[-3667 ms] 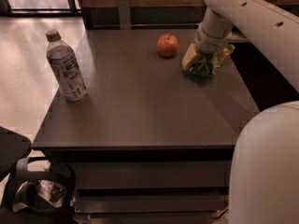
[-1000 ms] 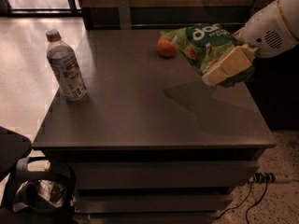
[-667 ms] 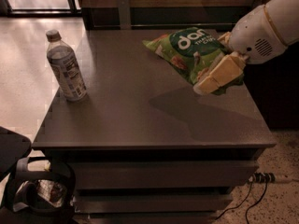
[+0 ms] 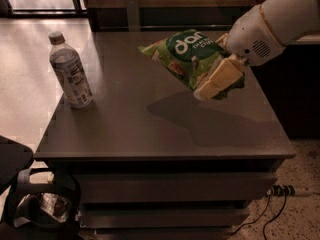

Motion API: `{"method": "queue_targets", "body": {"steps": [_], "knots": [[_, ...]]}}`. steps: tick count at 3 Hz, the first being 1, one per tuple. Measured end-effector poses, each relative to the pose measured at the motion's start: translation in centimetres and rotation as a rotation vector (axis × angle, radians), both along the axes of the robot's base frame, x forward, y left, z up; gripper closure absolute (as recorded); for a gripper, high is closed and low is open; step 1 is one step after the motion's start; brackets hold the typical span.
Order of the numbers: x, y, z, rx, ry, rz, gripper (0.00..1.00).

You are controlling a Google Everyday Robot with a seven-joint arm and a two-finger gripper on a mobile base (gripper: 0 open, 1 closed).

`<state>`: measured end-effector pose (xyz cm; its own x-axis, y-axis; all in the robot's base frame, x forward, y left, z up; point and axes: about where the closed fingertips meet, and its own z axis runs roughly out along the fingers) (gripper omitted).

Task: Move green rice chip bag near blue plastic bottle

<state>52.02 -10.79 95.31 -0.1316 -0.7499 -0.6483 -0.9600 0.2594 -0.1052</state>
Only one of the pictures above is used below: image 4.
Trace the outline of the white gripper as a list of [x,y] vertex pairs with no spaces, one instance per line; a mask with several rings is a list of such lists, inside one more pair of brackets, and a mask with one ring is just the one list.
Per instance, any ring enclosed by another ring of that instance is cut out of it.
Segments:
[[197,88],[193,95],[200,101],[216,97],[244,76],[245,65],[260,66],[279,56],[285,49],[269,24],[261,5],[254,6],[240,17],[229,34],[224,33],[216,41],[231,56],[218,56],[211,68],[197,78]]

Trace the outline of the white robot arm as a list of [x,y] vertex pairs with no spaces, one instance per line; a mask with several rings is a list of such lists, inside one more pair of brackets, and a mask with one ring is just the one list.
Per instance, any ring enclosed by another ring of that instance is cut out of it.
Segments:
[[229,53],[193,92],[204,101],[221,99],[244,86],[245,70],[278,57],[286,46],[320,27],[320,0],[266,0],[241,16],[216,40]]

